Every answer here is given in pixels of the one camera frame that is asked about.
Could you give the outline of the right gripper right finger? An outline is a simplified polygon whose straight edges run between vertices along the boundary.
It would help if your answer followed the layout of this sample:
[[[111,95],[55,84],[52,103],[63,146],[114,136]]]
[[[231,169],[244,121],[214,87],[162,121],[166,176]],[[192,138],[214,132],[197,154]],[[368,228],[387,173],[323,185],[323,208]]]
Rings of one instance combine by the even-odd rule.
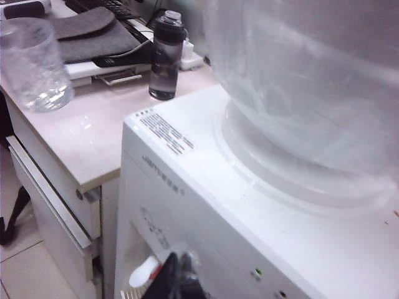
[[[187,299],[206,298],[199,278],[193,268],[191,256],[188,253],[183,254],[180,259],[180,295],[181,298]]]

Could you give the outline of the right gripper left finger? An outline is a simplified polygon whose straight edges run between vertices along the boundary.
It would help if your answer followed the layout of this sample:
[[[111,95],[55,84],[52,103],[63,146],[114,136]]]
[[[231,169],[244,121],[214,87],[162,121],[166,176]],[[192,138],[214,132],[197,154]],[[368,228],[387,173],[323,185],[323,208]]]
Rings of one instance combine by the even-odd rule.
[[[145,292],[145,298],[180,298],[180,264],[172,252]]]

